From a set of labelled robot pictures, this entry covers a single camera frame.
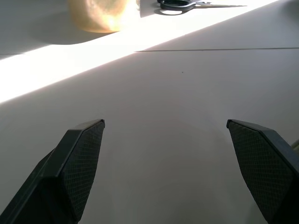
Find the yellowish translucent tape roll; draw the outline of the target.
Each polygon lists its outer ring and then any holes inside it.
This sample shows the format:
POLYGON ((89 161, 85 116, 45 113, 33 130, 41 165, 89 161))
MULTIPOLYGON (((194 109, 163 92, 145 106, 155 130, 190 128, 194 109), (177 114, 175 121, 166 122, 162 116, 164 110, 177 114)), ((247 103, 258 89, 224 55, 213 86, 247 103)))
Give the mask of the yellowish translucent tape roll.
POLYGON ((67 0, 73 23, 81 30, 112 33, 141 18, 140 0, 67 0))

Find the black handled scissors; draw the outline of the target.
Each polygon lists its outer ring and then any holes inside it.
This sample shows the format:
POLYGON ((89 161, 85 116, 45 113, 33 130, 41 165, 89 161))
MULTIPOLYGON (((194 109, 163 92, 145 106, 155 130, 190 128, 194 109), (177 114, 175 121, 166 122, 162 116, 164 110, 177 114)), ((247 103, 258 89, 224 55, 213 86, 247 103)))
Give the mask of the black handled scissors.
POLYGON ((202 0, 157 0, 159 8, 154 10, 154 13, 159 15, 169 15, 165 11, 179 11, 179 14, 185 14, 192 9, 196 8, 228 8, 228 7, 246 7, 246 5, 225 5, 225 4, 214 4, 208 1, 202 0))

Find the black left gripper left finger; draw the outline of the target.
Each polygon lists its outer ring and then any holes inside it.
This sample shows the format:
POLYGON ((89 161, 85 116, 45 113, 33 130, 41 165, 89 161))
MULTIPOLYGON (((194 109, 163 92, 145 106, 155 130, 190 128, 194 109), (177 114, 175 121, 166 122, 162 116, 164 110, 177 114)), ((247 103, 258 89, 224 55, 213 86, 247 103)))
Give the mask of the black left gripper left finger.
POLYGON ((0 215, 0 224, 78 224, 97 170, 105 122, 69 129, 0 215))

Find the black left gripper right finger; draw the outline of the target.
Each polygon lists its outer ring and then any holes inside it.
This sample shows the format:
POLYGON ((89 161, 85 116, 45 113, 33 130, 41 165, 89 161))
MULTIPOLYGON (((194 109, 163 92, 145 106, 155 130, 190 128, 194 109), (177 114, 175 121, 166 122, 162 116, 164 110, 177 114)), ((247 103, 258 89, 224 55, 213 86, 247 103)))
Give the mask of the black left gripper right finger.
POLYGON ((229 119, 242 177, 268 224, 299 224, 299 152, 274 130, 229 119))

